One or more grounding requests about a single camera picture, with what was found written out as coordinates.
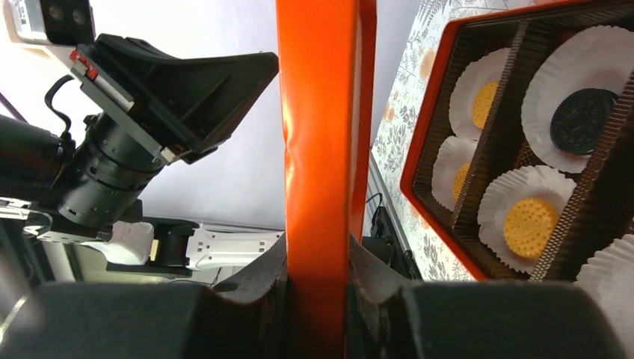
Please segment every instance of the black wire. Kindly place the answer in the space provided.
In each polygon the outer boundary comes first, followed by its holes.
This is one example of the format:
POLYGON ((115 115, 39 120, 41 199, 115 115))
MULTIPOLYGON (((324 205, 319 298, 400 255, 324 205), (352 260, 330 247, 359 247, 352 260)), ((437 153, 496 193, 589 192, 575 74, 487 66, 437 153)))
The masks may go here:
POLYGON ((53 111, 53 113, 55 113, 66 125, 66 129, 64 130, 64 132, 62 132, 60 138, 65 138, 69 135, 70 133, 70 118, 68 116, 66 116, 65 113, 60 112, 56 109, 53 108, 53 97, 55 97, 55 94, 59 91, 59 89, 64 86, 65 83, 67 83, 68 81, 72 80, 73 77, 71 75, 64 75, 62 76, 59 80, 57 80, 53 86, 51 86, 51 88, 49 89, 49 91, 46 93, 46 95, 44 95, 44 103, 46 104, 46 107, 48 107, 51 111, 53 111))
POLYGON ((6 108, 9 111, 9 113, 11 114, 11 116, 13 116, 13 118, 15 118, 16 120, 20 120, 22 122, 28 123, 26 119, 22 116, 22 114, 19 113, 17 108, 13 107, 13 104, 11 103, 11 101, 9 101, 9 99, 4 97, 2 92, 0 92, 0 103, 4 106, 4 108, 6 108))
POLYGON ((220 267, 218 269, 218 273, 216 273, 216 278, 214 278, 214 280, 212 280, 212 284, 210 286, 215 286, 218 283, 218 278, 220 277, 220 272, 222 271, 223 267, 220 267))
POLYGON ((376 224, 376 218, 378 216, 378 209, 379 207, 381 207, 381 204, 383 204, 383 194, 378 192, 373 194, 372 196, 370 196, 370 198, 368 198, 368 200, 366 201, 366 203, 370 203, 371 200, 375 199, 375 197, 378 196, 378 205, 377 208, 375 209, 375 212, 372 213, 372 228, 374 228, 375 224, 376 224))
POLYGON ((199 282, 197 280, 191 280, 191 279, 176 279, 176 280, 172 280, 171 282, 167 282, 167 284, 170 283, 182 283, 182 282, 188 282, 188 283, 196 283, 196 284, 203 284, 204 286, 207 286, 208 288, 213 287, 214 285, 218 284, 218 278, 220 277, 220 272, 222 271, 223 267, 220 267, 218 269, 218 272, 216 272, 216 276, 214 277, 214 280, 212 280, 211 283, 206 283, 206 282, 199 282))
POLYGON ((172 284, 172 283, 196 283, 196 284, 203 284, 204 286, 211 286, 211 284, 209 283, 205 283, 205 282, 199 282, 197 280, 190 280, 190 279, 176 279, 176 280, 172 280, 171 282, 167 282, 167 284, 172 284))

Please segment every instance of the white metal bracket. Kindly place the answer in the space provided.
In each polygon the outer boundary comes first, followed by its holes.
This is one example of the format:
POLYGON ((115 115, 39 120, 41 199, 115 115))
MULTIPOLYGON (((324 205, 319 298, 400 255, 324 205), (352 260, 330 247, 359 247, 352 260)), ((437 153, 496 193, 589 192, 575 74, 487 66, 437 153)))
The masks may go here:
POLYGON ((253 262, 266 252, 284 232, 221 233, 198 229, 189 237, 186 256, 193 271, 236 266, 253 262))

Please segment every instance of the floral wallpaper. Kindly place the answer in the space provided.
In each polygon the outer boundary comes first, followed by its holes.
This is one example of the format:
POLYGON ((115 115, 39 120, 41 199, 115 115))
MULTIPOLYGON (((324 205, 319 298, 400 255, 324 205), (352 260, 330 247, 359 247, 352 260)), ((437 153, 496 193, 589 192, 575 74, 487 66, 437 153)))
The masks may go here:
POLYGON ((378 163, 423 280, 473 280, 399 188, 403 164, 443 29, 453 19, 531 4, 529 0, 423 0, 419 7, 372 155, 378 163))

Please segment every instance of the white plastic part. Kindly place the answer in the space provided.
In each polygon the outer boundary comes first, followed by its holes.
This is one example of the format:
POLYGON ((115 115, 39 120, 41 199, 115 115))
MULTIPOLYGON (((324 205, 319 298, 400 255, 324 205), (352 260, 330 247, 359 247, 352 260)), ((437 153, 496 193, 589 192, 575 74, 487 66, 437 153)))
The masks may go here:
POLYGON ((71 68, 73 62, 70 60, 70 53, 74 50, 73 46, 53 45, 47 40, 36 38, 36 36, 25 36, 26 33, 22 31, 18 34, 11 5, 22 3, 24 3, 24 1, 0 1, 0 6, 2 7, 0 27, 4 26, 4 28, 7 29, 8 40, 23 49, 32 52, 42 52, 54 62, 59 63, 67 69, 71 68))
POLYGON ((283 234, 284 232, 221 233, 195 230, 187 245, 187 268, 203 271, 246 266, 266 252, 283 234))
POLYGON ((117 222, 112 226, 108 242, 83 242, 81 245, 97 249, 106 260, 114 264, 139 266, 150 257, 154 227, 149 223, 117 222))
POLYGON ((27 207, 31 202, 17 198, 0 197, 0 218, 26 220, 31 212, 27 207))

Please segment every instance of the box of cookies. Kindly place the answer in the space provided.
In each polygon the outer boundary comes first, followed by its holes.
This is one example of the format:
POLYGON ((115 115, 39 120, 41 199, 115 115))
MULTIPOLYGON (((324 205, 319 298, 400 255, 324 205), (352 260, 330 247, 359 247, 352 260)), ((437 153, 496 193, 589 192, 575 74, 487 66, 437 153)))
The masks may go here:
POLYGON ((634 3, 450 22, 401 190, 478 279, 573 281, 634 217, 634 3))

